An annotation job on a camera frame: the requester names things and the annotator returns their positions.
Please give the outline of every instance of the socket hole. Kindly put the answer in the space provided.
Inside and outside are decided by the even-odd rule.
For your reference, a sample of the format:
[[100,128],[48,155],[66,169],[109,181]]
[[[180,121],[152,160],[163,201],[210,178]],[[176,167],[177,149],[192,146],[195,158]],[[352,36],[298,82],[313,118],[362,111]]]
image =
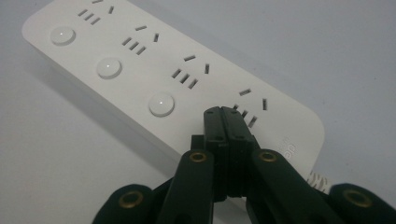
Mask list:
[[82,16],[82,15],[84,15],[84,13],[86,13],[88,10],[87,9],[84,9],[84,10],[82,10],[80,13],[78,13],[78,15],[79,16]]
[[248,112],[246,110],[244,110],[244,112],[242,113],[242,118],[245,118],[247,116]]
[[246,94],[248,94],[248,93],[251,93],[251,90],[250,90],[250,89],[247,89],[247,90],[244,90],[244,91],[240,91],[240,92],[239,92],[239,95],[240,95],[240,96],[243,96],[243,95],[246,95]]
[[90,17],[92,17],[92,16],[93,16],[93,13],[91,13],[89,16],[87,16],[84,20],[87,21],[87,20],[89,20]]
[[91,22],[91,25],[96,24],[100,20],[100,17],[96,18],[94,21]]
[[192,90],[192,88],[195,86],[195,84],[197,84],[198,80],[195,79],[189,86],[190,90]]
[[155,34],[154,36],[154,42],[158,42],[158,38],[160,37],[160,34]]
[[133,50],[136,46],[139,45],[139,42],[134,42],[134,44],[129,48],[129,50]]
[[186,82],[186,80],[187,80],[187,78],[189,78],[189,74],[186,74],[186,76],[184,76],[181,80],[180,80],[180,83],[184,83],[184,82]]
[[253,127],[253,125],[254,125],[254,123],[256,122],[256,120],[257,120],[257,117],[256,117],[256,116],[253,116],[253,119],[251,119],[250,123],[248,124],[248,127],[249,127],[249,128]]
[[195,58],[195,55],[191,55],[189,57],[184,58],[184,62],[187,62],[187,61],[192,60],[194,58]]
[[262,99],[262,110],[267,110],[268,105],[267,105],[267,99]]
[[144,25],[144,26],[139,26],[139,27],[135,28],[135,30],[139,31],[139,30],[144,30],[146,28],[148,28],[148,27]]
[[176,72],[172,75],[172,78],[175,78],[178,76],[178,74],[180,74],[181,70],[177,69]]
[[146,47],[142,47],[136,54],[140,55],[141,53],[143,53],[143,51],[145,51]]
[[124,40],[124,42],[122,42],[122,45],[125,46],[125,45],[128,44],[128,42],[131,41],[131,40],[132,40],[131,37],[126,38],[126,39]]
[[209,74],[209,64],[205,65],[205,74]]

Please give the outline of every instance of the power strip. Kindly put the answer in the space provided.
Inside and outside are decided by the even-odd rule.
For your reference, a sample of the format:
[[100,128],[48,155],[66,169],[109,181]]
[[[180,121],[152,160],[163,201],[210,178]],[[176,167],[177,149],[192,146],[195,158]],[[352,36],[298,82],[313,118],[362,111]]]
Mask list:
[[204,111],[237,109],[263,148],[307,179],[324,141],[318,116],[124,0],[56,0],[23,25],[52,65],[175,160]]

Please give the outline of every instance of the round button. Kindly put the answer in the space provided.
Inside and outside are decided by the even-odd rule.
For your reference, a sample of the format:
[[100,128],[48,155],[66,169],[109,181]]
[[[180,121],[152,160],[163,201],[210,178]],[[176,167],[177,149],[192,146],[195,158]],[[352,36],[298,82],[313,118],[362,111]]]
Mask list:
[[122,65],[120,61],[115,58],[103,59],[96,67],[96,72],[104,79],[111,79],[118,76],[121,70]]
[[165,117],[174,110],[175,100],[167,93],[157,93],[149,100],[148,107],[155,117]]
[[74,30],[67,26],[55,28],[50,33],[50,40],[56,46],[66,46],[73,42],[76,38]]

